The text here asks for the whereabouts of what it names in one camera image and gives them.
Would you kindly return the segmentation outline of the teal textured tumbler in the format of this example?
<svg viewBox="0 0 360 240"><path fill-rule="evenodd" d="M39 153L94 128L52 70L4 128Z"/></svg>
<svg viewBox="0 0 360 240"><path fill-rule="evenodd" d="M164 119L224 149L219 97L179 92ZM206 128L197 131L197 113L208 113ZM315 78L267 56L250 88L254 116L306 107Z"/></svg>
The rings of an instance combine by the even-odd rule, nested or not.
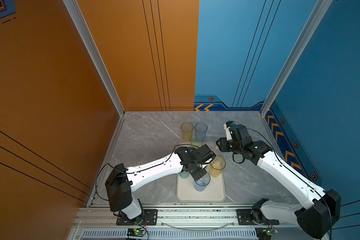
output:
<svg viewBox="0 0 360 240"><path fill-rule="evenodd" d="M187 179L190 176L190 173L187 171L183 171L183 172L178 173L178 175L182 179Z"/></svg>

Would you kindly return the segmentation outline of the small green faceted glass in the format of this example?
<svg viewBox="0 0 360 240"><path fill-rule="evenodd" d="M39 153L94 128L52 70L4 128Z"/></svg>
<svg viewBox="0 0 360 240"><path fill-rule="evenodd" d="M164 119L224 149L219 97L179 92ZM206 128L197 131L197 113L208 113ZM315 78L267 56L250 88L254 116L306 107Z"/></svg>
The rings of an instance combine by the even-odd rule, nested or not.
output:
<svg viewBox="0 0 360 240"><path fill-rule="evenodd" d="M195 149L198 149L203 146L203 142L198 139L194 139L191 141L191 146Z"/></svg>

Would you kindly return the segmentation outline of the yellow tumbler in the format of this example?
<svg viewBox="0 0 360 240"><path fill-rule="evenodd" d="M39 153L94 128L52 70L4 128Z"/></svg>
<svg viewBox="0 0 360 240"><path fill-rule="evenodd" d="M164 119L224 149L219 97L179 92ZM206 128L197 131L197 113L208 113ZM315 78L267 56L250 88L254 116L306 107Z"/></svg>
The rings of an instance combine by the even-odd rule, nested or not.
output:
<svg viewBox="0 0 360 240"><path fill-rule="evenodd" d="M210 163L209 173L212 177L217 178L226 167L226 160L221 156L216 156Z"/></svg>

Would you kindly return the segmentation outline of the grey-blue frosted tumbler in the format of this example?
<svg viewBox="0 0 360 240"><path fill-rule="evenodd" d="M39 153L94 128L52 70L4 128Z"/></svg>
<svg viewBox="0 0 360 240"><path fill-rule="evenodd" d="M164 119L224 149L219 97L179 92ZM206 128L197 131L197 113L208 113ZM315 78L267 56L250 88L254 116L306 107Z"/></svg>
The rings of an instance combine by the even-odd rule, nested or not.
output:
<svg viewBox="0 0 360 240"><path fill-rule="evenodd" d="M204 191L211 182L211 176L208 172L199 180L194 182L194 188L198 192Z"/></svg>

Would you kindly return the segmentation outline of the light blue clear tumbler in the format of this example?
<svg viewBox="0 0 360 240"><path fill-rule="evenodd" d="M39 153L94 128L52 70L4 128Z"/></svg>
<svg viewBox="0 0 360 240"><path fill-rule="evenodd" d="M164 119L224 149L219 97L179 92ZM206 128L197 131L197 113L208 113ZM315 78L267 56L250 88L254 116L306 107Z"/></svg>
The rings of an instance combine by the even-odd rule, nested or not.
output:
<svg viewBox="0 0 360 240"><path fill-rule="evenodd" d="M195 138L201 142L204 142L208 126L205 123L199 122L195 124Z"/></svg>

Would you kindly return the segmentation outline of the amber tall tumbler back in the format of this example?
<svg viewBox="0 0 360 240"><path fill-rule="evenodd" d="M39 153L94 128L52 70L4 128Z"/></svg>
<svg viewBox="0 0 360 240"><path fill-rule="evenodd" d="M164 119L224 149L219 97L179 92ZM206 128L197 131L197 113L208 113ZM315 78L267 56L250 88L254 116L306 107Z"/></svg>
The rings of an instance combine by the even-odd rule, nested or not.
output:
<svg viewBox="0 0 360 240"><path fill-rule="evenodd" d="M193 136L194 125L190 122L185 122L181 125L182 137L184 142L191 142Z"/></svg>

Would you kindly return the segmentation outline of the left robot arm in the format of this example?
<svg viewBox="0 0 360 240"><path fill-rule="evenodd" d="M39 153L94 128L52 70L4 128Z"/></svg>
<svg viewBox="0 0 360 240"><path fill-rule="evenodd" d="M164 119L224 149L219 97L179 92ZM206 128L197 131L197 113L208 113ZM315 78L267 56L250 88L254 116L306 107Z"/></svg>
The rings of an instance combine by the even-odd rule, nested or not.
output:
<svg viewBox="0 0 360 240"><path fill-rule="evenodd" d="M133 192L150 182L180 172L188 172L198 181L207 174L206 166L215 158L216 154L207 145L195 148L180 144L169 155L145 165L114 166L105 181L111 212L121 211L130 220L142 218L143 207Z"/></svg>

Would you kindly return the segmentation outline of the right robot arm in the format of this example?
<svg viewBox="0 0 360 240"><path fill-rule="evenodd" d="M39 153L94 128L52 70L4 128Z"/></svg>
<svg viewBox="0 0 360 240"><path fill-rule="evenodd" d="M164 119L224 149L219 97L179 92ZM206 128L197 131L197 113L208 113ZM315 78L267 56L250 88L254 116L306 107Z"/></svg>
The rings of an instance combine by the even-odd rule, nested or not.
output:
<svg viewBox="0 0 360 240"><path fill-rule="evenodd" d="M216 144L221 152L241 155L281 183L298 204L276 203L263 198L252 206L253 221L258 225L278 220L298 225L310 237L330 240L332 227L340 218L341 196L334 190L326 191L308 180L275 152L271 144L252 140L244 125L232 121L224 124L226 137Z"/></svg>

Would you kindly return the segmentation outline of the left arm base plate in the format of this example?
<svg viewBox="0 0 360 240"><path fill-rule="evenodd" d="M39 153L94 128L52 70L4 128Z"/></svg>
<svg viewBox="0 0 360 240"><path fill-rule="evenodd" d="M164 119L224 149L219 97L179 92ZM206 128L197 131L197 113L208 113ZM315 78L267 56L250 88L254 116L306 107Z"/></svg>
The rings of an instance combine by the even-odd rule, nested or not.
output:
<svg viewBox="0 0 360 240"><path fill-rule="evenodd" d="M143 209L142 213L134 219L129 219L123 212L114 213L118 226L155 226L158 219L157 209Z"/></svg>

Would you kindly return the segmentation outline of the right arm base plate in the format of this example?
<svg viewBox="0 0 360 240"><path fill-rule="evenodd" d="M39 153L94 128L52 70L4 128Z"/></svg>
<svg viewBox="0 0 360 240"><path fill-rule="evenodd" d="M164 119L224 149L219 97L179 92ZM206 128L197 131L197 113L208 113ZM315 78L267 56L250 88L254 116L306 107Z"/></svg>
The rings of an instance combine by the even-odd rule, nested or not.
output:
<svg viewBox="0 0 360 240"><path fill-rule="evenodd" d="M268 220L263 214L254 209L237 209L237 218L240 226L244 225L279 225L278 220Z"/></svg>

